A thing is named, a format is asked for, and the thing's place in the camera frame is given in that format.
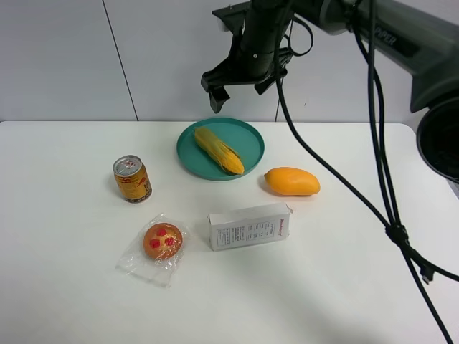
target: red topping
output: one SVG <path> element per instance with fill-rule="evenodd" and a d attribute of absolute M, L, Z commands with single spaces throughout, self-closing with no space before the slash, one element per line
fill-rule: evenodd
<path fill-rule="evenodd" d="M 174 238 L 167 238 L 166 240 L 164 240 L 164 242 L 166 243 L 167 246 L 172 246 L 175 240 Z"/>
<path fill-rule="evenodd" d="M 159 247 L 159 245 L 161 245 L 161 243 L 159 242 L 158 239 L 152 239 L 152 240 L 150 240 L 150 246 L 151 246 L 151 248 L 157 249 L 157 248 Z"/>
<path fill-rule="evenodd" d="M 158 229 L 158 231 L 156 232 L 156 235 L 158 237 L 164 237 L 166 235 L 166 230 L 164 228 L 160 228 Z"/>

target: can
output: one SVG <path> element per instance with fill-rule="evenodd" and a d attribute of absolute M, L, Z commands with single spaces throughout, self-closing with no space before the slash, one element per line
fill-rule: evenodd
<path fill-rule="evenodd" d="M 138 203 L 151 195 L 146 168 L 138 156 L 123 156 L 113 164 L 113 174 L 126 201 Z"/>

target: yellow mango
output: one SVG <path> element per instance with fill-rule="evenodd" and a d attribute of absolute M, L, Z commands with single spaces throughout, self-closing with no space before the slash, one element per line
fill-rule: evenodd
<path fill-rule="evenodd" d="M 309 172 L 294 167 L 278 167 L 265 174 L 272 190 L 284 196 L 310 196 L 321 190 L 318 179 Z"/>

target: white table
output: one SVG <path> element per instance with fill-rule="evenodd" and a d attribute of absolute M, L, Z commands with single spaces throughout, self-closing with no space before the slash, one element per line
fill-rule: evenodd
<path fill-rule="evenodd" d="M 189 124 L 0 125 L 1 343 L 443 343 L 382 225 L 286 124 L 253 123 L 265 156 L 249 175 L 223 183 L 180 166 L 176 139 Z M 298 129 L 382 209 L 368 125 Z M 387 126 L 387 151 L 413 246 L 458 273 L 459 201 L 424 165 L 408 127 Z M 153 196 L 142 204 L 125 202 L 113 180 L 113 161 L 128 153 L 151 178 Z M 262 175 L 276 166 L 314 173 L 322 191 L 284 199 L 266 192 Z M 287 240 L 211 251 L 209 212 L 276 201 L 295 211 Z M 114 268 L 161 212 L 192 233 L 169 289 Z M 427 290 L 459 341 L 459 284 L 435 275 Z"/>

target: corn cob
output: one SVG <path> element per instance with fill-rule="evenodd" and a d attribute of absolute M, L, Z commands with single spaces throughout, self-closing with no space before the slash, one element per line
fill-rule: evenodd
<path fill-rule="evenodd" d="M 234 149 L 228 147 L 210 129 L 198 127 L 194 129 L 194 139 L 209 156 L 224 170 L 243 174 L 244 165 Z"/>

